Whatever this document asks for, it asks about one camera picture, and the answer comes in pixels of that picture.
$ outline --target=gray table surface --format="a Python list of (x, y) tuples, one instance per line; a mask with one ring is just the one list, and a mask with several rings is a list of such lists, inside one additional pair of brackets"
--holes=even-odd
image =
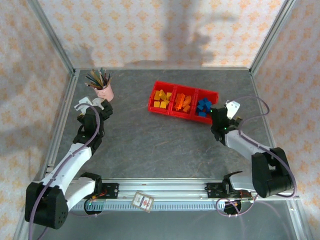
[[(74, 106), (85, 96), (96, 97), (85, 86), (81, 70), (75, 87), (55, 164), (68, 152), (80, 123)], [(219, 92), (219, 103), (254, 95), (247, 70), (110, 70), (113, 115), (104, 122), (105, 136), (83, 172), (103, 178), (215, 178), (244, 170), (250, 162), (216, 142), (210, 125), (148, 111), (156, 80)], [(243, 99), (237, 116), (260, 114), (255, 99)], [(244, 132), (268, 145), (262, 119), (244, 126)]]
[[(35, 239), (42, 230), (42, 226), (36, 225)], [(58, 239), (296, 240), (297, 237), (286, 201), (257, 201), (250, 211), (237, 218), (223, 217), (216, 211), (110, 211), (97, 218), (69, 214), (60, 229), (49, 229), (43, 238)]]

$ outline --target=pencil cup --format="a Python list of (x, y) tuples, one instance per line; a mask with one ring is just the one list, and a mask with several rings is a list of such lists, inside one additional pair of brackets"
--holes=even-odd
[(114, 92), (112, 91), (110, 84), (105, 89), (94, 89), (94, 91), (99, 98), (106, 99), (108, 102), (110, 102), (114, 98)]

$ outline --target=red tray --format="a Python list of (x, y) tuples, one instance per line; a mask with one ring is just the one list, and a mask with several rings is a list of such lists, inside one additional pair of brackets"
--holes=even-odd
[[(172, 93), (170, 102), (166, 109), (153, 107), (156, 91), (160, 91), (161, 89), (165, 93)], [(190, 104), (191, 110), (188, 113), (185, 113), (182, 110), (179, 110), (179, 111), (175, 110), (174, 105), (175, 105), (175, 99), (177, 94), (184, 94), (186, 96), (187, 95), (191, 96), (192, 98), (191, 104)], [(200, 88), (173, 84), (173, 83), (168, 83), (164, 81), (156, 81), (149, 98), (148, 111), (157, 113), (157, 114), (164, 114), (164, 115), (174, 116), (177, 118), (192, 120), (200, 123), (212, 124), (212, 119), (209, 114), (207, 114), (206, 117), (203, 117), (203, 116), (198, 116), (198, 113), (196, 112), (198, 101), (204, 98), (207, 98), (209, 101), (211, 101), (212, 104), (217, 104), (219, 99), (219, 93), (216, 91), (208, 91)]]

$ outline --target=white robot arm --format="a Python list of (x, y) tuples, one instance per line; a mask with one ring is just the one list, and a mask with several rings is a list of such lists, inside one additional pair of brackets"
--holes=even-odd
[(215, 139), (251, 161), (251, 169), (224, 176), (223, 192), (227, 196), (237, 190), (255, 191), (262, 198), (267, 198), (292, 189), (293, 180), (286, 167), (270, 155), (271, 152), (281, 158), (290, 169), (285, 152), (279, 147), (262, 145), (240, 132), (242, 119), (233, 119), (239, 108), (239, 103), (227, 101), (224, 107), (211, 107), (210, 110), (211, 132)]
[[(96, 114), (89, 106), (78, 107), (82, 103), (95, 108), (100, 118), (99, 126)], [(87, 97), (80, 100), (75, 108), (81, 111), (77, 118), (81, 127), (70, 150), (52, 172), (40, 182), (32, 182), (26, 190), (24, 218), (27, 222), (30, 221), (35, 202), (45, 187), (47, 190), (36, 208), (34, 223), (53, 229), (59, 229), (64, 224), (68, 212), (75, 204), (86, 196), (99, 195), (102, 192), (102, 178), (93, 173), (86, 172), (74, 184), (70, 187), (69, 185), (80, 168), (100, 146), (105, 134), (104, 121), (110, 117), (113, 109), (106, 100), (96, 98), (91, 102)]]

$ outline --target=wallpaper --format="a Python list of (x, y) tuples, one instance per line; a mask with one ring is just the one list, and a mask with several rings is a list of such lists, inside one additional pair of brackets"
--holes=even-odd
[(310, 228), (320, 239), (320, 7), (298, 0), (258, 73), (268, 120), (298, 183)]
[(39, 0), (75, 68), (250, 67), (285, 0)]
[(11, 240), (69, 77), (26, 0), (2, 0), (0, 14), (0, 239)]

